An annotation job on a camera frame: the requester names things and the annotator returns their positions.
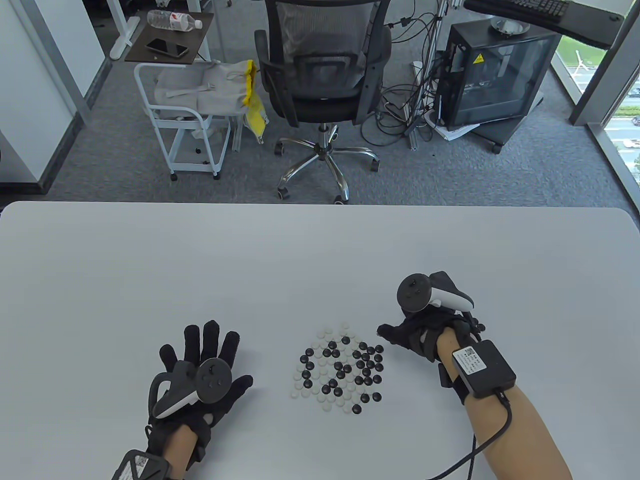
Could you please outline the person's left hand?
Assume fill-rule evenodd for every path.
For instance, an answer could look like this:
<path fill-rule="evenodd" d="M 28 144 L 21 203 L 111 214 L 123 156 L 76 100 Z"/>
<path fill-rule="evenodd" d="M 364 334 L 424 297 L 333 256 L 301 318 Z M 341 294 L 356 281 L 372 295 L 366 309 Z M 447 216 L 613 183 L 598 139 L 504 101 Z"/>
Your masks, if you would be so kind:
<path fill-rule="evenodd" d="M 196 324 L 183 330 L 185 342 L 183 361 L 199 368 L 208 359 L 217 358 L 232 368 L 236 358 L 240 335 L 229 331 L 222 346 L 218 345 L 220 325 L 210 320 L 202 328 Z M 194 404 L 182 407 L 164 419 L 149 418 L 145 428 L 147 436 L 146 452 L 163 457 L 170 465 L 170 479 L 183 479 L 185 473 L 201 462 L 211 441 L 211 431 L 235 402 L 253 386 L 251 375 L 242 375 L 230 385 L 226 395 L 218 402 Z"/>

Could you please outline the person's right hand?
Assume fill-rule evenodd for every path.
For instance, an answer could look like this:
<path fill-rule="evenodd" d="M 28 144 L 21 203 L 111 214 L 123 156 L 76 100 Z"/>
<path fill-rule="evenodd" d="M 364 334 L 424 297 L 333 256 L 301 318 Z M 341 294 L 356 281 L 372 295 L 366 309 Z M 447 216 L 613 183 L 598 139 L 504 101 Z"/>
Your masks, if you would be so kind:
<path fill-rule="evenodd" d="M 379 325 L 376 333 L 392 345 L 402 346 L 434 363 L 441 362 L 437 343 L 445 329 L 452 329 L 458 344 L 464 347 L 480 342 L 486 326 L 468 311 L 430 305 L 421 311 L 407 313 L 398 326 Z"/>

